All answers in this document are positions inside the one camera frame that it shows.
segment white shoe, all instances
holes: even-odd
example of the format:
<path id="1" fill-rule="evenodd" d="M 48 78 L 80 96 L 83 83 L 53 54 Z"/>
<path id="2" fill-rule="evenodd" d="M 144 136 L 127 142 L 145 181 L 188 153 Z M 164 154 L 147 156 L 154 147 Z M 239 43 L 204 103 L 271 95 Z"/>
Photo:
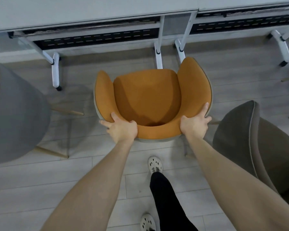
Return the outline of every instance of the white shoe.
<path id="1" fill-rule="evenodd" d="M 156 156 L 151 156 L 148 159 L 148 168 L 149 168 L 149 171 L 150 171 L 151 174 L 154 173 L 154 172 L 163 173 L 162 162 Z"/>
<path id="2" fill-rule="evenodd" d="M 142 216 L 140 221 L 140 229 L 141 231 L 156 230 L 155 221 L 149 213 L 146 213 Z"/>

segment hand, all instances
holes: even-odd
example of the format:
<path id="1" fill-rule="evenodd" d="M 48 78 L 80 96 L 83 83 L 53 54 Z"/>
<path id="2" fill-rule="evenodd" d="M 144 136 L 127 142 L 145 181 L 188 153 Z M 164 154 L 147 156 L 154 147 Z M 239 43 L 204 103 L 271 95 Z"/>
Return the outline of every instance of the hand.
<path id="1" fill-rule="evenodd" d="M 208 123 L 212 120 L 212 117 L 204 118 L 209 108 L 209 103 L 205 103 L 201 112 L 192 117 L 187 118 L 186 116 L 181 117 L 180 129 L 182 133 L 187 137 L 194 135 L 195 137 L 204 138 L 206 131 L 208 130 Z"/>
<path id="2" fill-rule="evenodd" d="M 119 141 L 133 141 L 138 133 L 137 123 L 135 121 L 123 121 L 115 113 L 111 113 L 114 123 L 100 120 L 100 124 L 108 127 L 107 133 L 110 134 L 113 141 L 117 144 Z"/>

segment desk caster wheel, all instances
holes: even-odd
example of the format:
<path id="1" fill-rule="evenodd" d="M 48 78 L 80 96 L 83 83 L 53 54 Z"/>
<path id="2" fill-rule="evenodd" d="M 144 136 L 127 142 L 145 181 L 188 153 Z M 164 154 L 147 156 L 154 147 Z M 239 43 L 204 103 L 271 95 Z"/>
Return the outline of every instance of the desk caster wheel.
<path id="1" fill-rule="evenodd" d="M 57 91 L 62 91 L 62 87 L 59 86 L 59 87 L 56 87 Z"/>
<path id="2" fill-rule="evenodd" d="M 270 38 L 272 38 L 273 37 L 273 35 L 270 33 L 270 34 L 268 34 L 267 36 L 266 36 L 266 38 L 269 40 Z"/>
<path id="3" fill-rule="evenodd" d="M 282 62 L 280 63 L 280 66 L 281 66 L 281 67 L 284 67 L 284 66 L 286 66 L 287 64 L 288 64 L 288 62 L 282 61 Z"/>

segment wooden floor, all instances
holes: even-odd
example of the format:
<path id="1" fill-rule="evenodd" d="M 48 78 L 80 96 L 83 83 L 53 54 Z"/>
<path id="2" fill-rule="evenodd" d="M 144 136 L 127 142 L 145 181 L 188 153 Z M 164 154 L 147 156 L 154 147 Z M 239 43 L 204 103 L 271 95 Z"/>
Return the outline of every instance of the wooden floor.
<path id="1" fill-rule="evenodd" d="M 187 44 L 187 56 L 194 57 L 213 85 L 211 115 L 221 120 L 232 108 L 256 100 L 261 116 L 289 134 L 289 65 L 280 68 L 279 49 L 272 39 L 250 38 Z M 162 47 L 164 68 L 179 68 L 176 50 Z M 38 231 L 54 207 L 73 185 L 114 146 L 105 128 L 98 123 L 93 104 L 93 82 L 101 69 L 113 79 L 118 75 L 155 68 L 152 49 L 63 58 L 63 91 L 51 83 L 46 61 L 7 64 L 42 91 L 50 103 L 85 113 L 63 116 L 53 112 L 40 146 L 69 154 L 69 159 L 30 152 L 15 161 L 0 164 L 0 231 Z M 214 126 L 206 135 L 212 141 Z M 158 156 L 164 174 L 189 219 L 199 231 L 234 230 L 217 204 L 197 160 L 186 159 L 181 139 L 166 143 L 135 142 L 124 169 L 118 201 L 108 230 L 139 230 L 143 213 L 158 222 L 149 189 L 147 159 Z"/>

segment orange upholstery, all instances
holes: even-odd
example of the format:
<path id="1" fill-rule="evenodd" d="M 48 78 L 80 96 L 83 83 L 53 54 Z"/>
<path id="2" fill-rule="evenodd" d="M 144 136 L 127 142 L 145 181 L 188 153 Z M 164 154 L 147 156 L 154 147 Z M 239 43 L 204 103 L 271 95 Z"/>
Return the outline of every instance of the orange upholstery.
<path id="1" fill-rule="evenodd" d="M 113 122 L 111 112 L 138 124 L 138 138 L 161 140 L 181 134 L 182 115 L 193 117 L 211 104 L 210 83 L 193 58 L 185 58 L 176 74 L 150 69 L 119 76 L 112 83 L 104 72 L 95 84 L 97 111 Z"/>

